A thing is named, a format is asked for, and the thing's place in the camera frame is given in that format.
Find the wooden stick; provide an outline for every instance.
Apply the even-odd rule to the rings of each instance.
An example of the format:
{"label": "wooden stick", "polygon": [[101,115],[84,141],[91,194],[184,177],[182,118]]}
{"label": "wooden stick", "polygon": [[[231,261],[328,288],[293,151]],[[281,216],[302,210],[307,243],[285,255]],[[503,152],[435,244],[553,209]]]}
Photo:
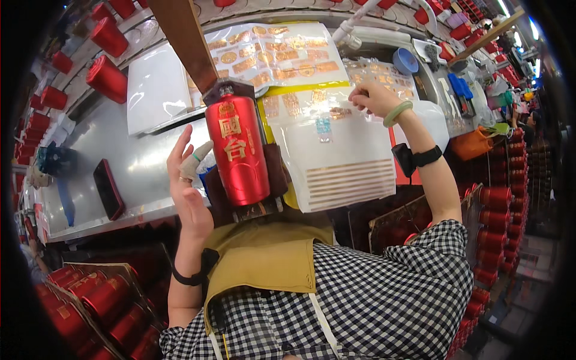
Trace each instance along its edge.
{"label": "wooden stick", "polygon": [[476,50],[486,46],[489,42],[491,42],[498,36],[508,31],[512,27],[512,25],[516,23],[516,20],[518,20],[518,18],[520,18],[524,14],[525,13],[523,9],[520,9],[519,11],[515,12],[512,16],[502,21],[498,26],[488,31],[486,35],[482,36],[475,43],[467,47],[466,50],[456,55],[452,60],[448,62],[448,65],[450,66],[457,61],[463,60],[472,55]]}
{"label": "wooden stick", "polygon": [[192,0],[148,0],[148,5],[194,84],[204,94],[214,85],[218,73]]}

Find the woman's right hand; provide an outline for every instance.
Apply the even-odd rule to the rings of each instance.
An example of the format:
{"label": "woman's right hand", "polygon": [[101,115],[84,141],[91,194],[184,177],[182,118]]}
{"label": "woman's right hand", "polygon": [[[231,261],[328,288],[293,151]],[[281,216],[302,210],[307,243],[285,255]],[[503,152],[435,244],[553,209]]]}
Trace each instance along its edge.
{"label": "woman's right hand", "polygon": [[368,114],[385,118],[390,111],[402,103],[396,94],[388,90],[384,85],[376,82],[363,82],[348,96],[358,110],[368,109]]}

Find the red phone case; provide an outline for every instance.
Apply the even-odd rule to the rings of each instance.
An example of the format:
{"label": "red phone case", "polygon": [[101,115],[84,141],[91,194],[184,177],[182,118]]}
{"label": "red phone case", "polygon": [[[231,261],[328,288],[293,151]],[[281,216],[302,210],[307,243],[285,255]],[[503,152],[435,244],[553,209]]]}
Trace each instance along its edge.
{"label": "red phone case", "polygon": [[112,190],[114,191],[114,196],[116,197],[116,201],[118,201],[118,210],[114,213],[111,218],[108,218],[110,221],[114,221],[118,219],[118,217],[124,212],[124,203],[120,198],[120,194],[118,193],[118,189],[116,188],[116,183],[114,182],[114,178],[112,177],[112,172],[110,171],[110,166],[108,165],[108,160],[102,159],[101,162],[104,164],[104,169],[106,170],[106,176],[108,176],[108,180],[110,180],[110,185],[112,186]]}

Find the person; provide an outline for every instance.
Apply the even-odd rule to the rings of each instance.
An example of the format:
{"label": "person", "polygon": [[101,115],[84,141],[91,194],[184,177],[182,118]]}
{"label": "person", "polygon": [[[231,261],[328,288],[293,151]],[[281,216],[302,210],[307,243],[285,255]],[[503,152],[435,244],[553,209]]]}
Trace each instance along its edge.
{"label": "person", "polygon": [[536,111],[532,111],[528,117],[526,117],[525,123],[520,121],[520,114],[514,110],[512,114],[512,127],[517,129],[521,128],[524,131],[524,141],[527,147],[531,147],[532,143],[540,133],[542,128],[542,123],[540,120],[540,114]]}
{"label": "person", "polygon": [[[371,82],[349,101],[382,118],[402,104]],[[411,109],[395,122],[413,153],[435,148]],[[445,358],[473,277],[456,182],[441,154],[419,168],[433,225],[412,245],[377,256],[331,246],[331,232],[272,215],[214,229],[200,193],[180,177],[191,133],[188,125],[166,162],[182,228],[160,338],[165,359]],[[183,281],[209,271],[205,248],[219,254],[207,290]]]}

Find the hand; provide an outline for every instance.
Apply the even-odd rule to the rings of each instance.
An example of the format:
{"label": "hand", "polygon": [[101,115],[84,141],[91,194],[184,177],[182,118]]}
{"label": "hand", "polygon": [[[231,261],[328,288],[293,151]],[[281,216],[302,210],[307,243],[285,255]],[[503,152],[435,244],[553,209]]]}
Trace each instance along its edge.
{"label": "hand", "polygon": [[358,110],[368,108],[368,114],[385,118],[390,111],[402,103],[396,94],[388,90],[384,85],[376,82],[363,82],[348,96]]}
{"label": "hand", "polygon": [[170,194],[180,216],[182,232],[193,241],[204,242],[214,230],[212,214],[204,205],[198,190],[193,188],[190,182],[180,180],[180,164],[194,151],[191,144],[184,151],[186,144],[190,141],[191,134],[192,126],[186,125],[184,132],[168,156],[166,165],[170,177]]}

